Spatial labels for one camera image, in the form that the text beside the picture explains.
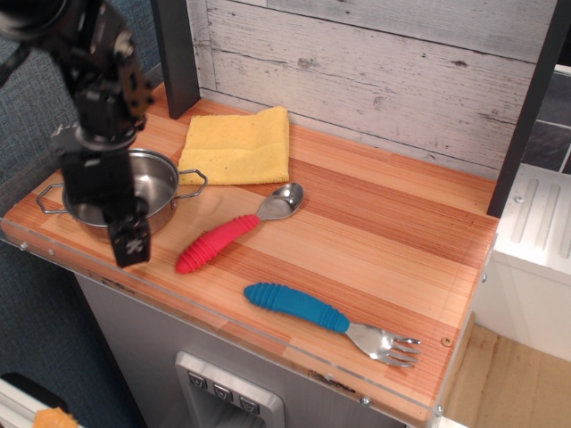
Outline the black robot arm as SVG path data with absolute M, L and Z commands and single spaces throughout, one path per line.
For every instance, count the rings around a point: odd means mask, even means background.
M 136 194 L 129 148 L 153 97 L 126 22 L 105 1 L 3 1 L 1 35 L 18 45 L 3 82 L 42 50 L 76 106 L 78 124 L 52 136 L 69 203 L 99 210 L 120 267 L 148 261 L 148 204 Z

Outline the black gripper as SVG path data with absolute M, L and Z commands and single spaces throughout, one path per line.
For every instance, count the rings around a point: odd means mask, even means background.
M 107 138 L 82 127 L 58 128 L 52 147 L 70 201 L 96 206 L 109 225 L 116 263 L 124 268 L 151 258 L 149 205 L 135 194 L 129 148 L 136 133 Z

